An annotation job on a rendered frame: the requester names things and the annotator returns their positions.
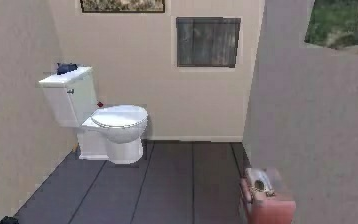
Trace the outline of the brown framed landscape picture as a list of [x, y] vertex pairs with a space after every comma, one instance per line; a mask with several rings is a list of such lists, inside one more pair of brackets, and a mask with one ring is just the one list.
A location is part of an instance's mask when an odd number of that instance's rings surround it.
[[164, 13], [165, 0], [79, 0], [84, 13]]

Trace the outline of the dark blue cloth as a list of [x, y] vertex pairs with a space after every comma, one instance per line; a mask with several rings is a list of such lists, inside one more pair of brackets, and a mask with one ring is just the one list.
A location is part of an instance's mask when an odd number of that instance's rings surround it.
[[58, 63], [57, 64], [57, 75], [62, 75], [71, 71], [74, 71], [78, 68], [78, 65], [75, 63]]

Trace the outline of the window with green view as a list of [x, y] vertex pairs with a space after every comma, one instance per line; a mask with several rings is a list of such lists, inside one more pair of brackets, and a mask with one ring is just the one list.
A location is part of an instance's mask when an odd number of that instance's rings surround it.
[[358, 55], [358, 0], [314, 0], [304, 42]]

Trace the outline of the dark grey framed picture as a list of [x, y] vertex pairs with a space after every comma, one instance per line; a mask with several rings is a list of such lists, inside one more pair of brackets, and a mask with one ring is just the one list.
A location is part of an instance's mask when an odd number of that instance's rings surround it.
[[240, 23], [236, 17], [177, 17], [177, 66], [235, 68]]

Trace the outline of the white toilet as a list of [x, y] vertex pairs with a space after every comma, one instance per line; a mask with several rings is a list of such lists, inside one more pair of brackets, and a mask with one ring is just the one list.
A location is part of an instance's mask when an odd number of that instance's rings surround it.
[[79, 66], [62, 75], [51, 74], [38, 85], [59, 126], [75, 131], [80, 159], [129, 165], [142, 158], [147, 110], [128, 104], [98, 107], [91, 66]]

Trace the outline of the white bag in bin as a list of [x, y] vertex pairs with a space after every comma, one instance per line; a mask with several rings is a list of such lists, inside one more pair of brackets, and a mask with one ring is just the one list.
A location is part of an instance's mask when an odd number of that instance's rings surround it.
[[252, 189], [259, 192], [264, 192], [267, 197], [272, 197], [275, 195], [275, 190], [264, 169], [247, 168], [246, 175]]

